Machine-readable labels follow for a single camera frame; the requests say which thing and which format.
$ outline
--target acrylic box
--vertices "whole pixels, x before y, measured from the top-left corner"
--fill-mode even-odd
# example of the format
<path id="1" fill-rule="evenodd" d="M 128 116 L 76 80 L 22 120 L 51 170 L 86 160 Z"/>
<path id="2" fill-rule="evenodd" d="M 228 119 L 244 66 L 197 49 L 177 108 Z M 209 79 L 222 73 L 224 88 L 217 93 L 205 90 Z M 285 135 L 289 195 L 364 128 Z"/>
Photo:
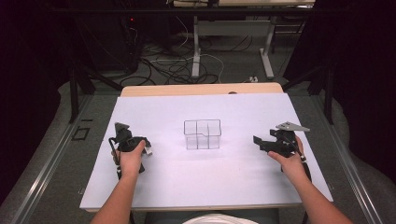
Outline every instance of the acrylic box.
<path id="1" fill-rule="evenodd" d="M 221 123 L 219 119 L 184 121 L 187 149 L 220 148 Z"/>

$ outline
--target white object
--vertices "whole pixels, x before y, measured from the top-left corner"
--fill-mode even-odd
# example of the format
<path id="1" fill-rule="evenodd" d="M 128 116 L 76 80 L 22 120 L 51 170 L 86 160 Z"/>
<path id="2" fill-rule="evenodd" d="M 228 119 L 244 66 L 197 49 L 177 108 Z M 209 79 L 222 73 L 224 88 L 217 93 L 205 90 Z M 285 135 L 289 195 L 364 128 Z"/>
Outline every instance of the white object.
<path id="1" fill-rule="evenodd" d="M 152 155 L 151 147 L 145 147 L 145 150 L 146 150 L 146 154 L 148 154 L 148 156 Z"/>
<path id="2" fill-rule="evenodd" d="M 219 149 L 186 150 L 183 122 L 199 118 L 221 120 Z M 268 130 L 284 120 L 300 123 L 286 93 L 120 97 L 80 208 L 97 211 L 118 182 L 107 141 L 115 134 L 115 121 L 130 124 L 134 134 L 146 136 L 156 147 L 155 155 L 142 157 L 146 171 L 137 180 L 132 204 L 135 211 L 300 204 L 279 163 L 252 141 L 257 134 L 274 138 Z M 299 137 L 313 184 L 332 201 L 304 133 Z"/>

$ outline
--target human hand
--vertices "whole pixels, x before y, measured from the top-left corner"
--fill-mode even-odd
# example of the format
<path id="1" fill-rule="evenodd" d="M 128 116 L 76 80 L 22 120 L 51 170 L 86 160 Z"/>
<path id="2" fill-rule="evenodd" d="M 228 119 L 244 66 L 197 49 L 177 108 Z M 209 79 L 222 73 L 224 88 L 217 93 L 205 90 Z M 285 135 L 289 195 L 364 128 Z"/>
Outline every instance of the human hand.
<path id="1" fill-rule="evenodd" d="M 296 140 L 298 143 L 298 148 L 300 149 L 301 153 L 304 155 L 304 148 L 301 139 L 296 135 Z M 289 158 L 285 158 L 274 151 L 269 151 L 268 156 L 272 159 L 278 161 L 282 166 L 283 173 L 288 177 L 292 185 L 296 185 L 298 181 L 302 179 L 308 179 L 306 176 L 303 164 L 301 162 L 300 155 L 295 153 Z"/>
<path id="2" fill-rule="evenodd" d="M 119 152 L 117 150 L 120 158 L 121 177 L 137 175 L 139 173 L 140 164 L 142 163 L 141 155 L 145 146 L 146 142 L 142 140 L 133 151 Z"/>

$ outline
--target desk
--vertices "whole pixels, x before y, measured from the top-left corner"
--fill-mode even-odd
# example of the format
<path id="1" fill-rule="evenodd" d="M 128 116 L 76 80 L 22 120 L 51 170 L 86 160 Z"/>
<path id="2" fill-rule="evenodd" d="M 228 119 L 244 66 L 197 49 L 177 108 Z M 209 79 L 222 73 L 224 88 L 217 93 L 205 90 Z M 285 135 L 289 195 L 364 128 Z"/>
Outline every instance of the desk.
<path id="1" fill-rule="evenodd" d="M 188 119 L 220 119 L 220 148 L 186 149 L 183 122 Z M 125 88 L 80 208 L 97 211 L 118 182 L 107 141 L 115 136 L 115 122 L 130 125 L 133 135 L 146 136 L 152 144 L 153 155 L 142 158 L 146 171 L 137 180 L 134 211 L 300 204 L 280 165 L 253 143 L 253 135 L 274 141 L 269 129 L 287 120 L 300 123 L 289 96 L 275 83 Z M 297 134 L 303 141 L 314 185 L 332 201 L 304 133 Z"/>
<path id="2" fill-rule="evenodd" d="M 219 7 L 284 7 L 314 5 L 315 0 L 219 0 Z M 206 3 L 174 1 L 175 7 L 206 7 Z M 272 37 L 276 26 L 276 17 L 269 21 L 198 21 L 194 17 L 194 58 L 193 77 L 199 76 L 201 49 L 199 35 L 255 35 L 265 36 L 264 48 L 260 49 L 262 64 L 268 79 L 274 78 L 274 72 L 268 58 Z"/>

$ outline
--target shirt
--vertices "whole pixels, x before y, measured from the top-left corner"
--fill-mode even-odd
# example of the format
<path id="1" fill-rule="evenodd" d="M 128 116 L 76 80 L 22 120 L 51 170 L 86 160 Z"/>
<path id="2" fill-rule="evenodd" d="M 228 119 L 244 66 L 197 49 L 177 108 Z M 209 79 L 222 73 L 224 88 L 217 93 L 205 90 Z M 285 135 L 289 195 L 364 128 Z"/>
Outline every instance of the shirt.
<path id="1" fill-rule="evenodd" d="M 230 217 L 223 214 L 209 214 L 201 217 L 195 217 L 190 219 L 183 224 L 258 224 L 257 222 L 250 221 L 239 217 Z"/>

